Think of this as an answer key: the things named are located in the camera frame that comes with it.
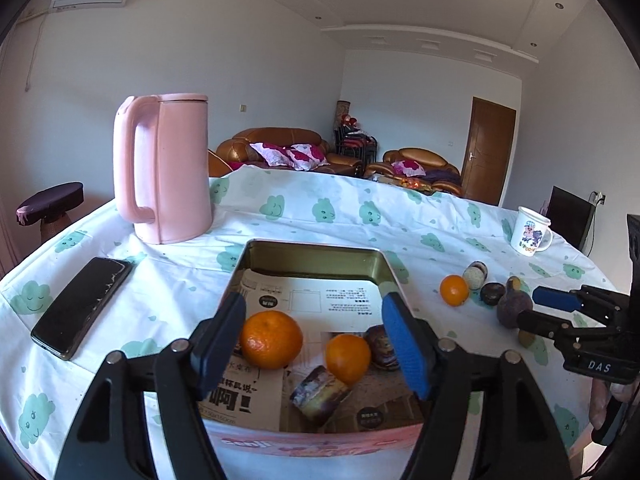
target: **cup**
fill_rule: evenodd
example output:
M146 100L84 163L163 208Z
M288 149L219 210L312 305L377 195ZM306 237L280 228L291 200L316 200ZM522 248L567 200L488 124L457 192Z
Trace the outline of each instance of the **cup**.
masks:
M526 207L519 207L511 235L511 247L524 256L533 256L538 251L547 250L554 237L550 225L549 218Z

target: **smartphone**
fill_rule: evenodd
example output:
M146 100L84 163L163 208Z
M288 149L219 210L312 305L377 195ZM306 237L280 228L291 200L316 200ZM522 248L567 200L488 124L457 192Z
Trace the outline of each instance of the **smartphone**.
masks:
M71 359L132 267L124 260L91 260L42 314L31 330L31 339L63 361Z

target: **wall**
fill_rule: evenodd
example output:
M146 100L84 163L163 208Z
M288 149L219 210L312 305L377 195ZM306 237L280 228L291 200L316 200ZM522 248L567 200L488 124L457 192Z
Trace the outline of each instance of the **wall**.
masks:
M28 9L45 9L33 0ZM298 126L332 138L344 49L272 0L129 0L121 9L70 10L19 25L0 75L0 194L7 217L33 193L79 180L86 203L113 197L112 135L132 94L209 96L209 146L252 126ZM247 111L239 112L239 105ZM38 227L12 222L18 248Z
M523 82L520 135L505 206L539 209L559 186L596 213L591 259L629 290L626 213L640 213L640 71L595 0Z
M380 156L418 146L461 170L473 97L519 111L520 88L514 76L463 61L348 50L340 95L351 102L350 113L363 129L378 140Z

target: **brown wooden door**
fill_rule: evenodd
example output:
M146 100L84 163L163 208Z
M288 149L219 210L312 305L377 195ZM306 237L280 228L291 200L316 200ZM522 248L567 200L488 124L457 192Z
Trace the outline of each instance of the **brown wooden door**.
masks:
M516 110L474 97L462 167L465 198L498 205L515 125Z

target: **orange fruit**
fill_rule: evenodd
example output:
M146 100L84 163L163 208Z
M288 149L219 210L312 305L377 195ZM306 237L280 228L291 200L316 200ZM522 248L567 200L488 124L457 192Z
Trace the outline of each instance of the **orange fruit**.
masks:
M440 295L445 303L460 306L469 297L469 286L462 276L451 274L440 283Z
M351 387L367 372L371 350L363 338L353 334L340 334L324 348L326 369Z
M242 356L266 370L288 365L302 349L302 330L291 316L279 310L253 314L240 333Z

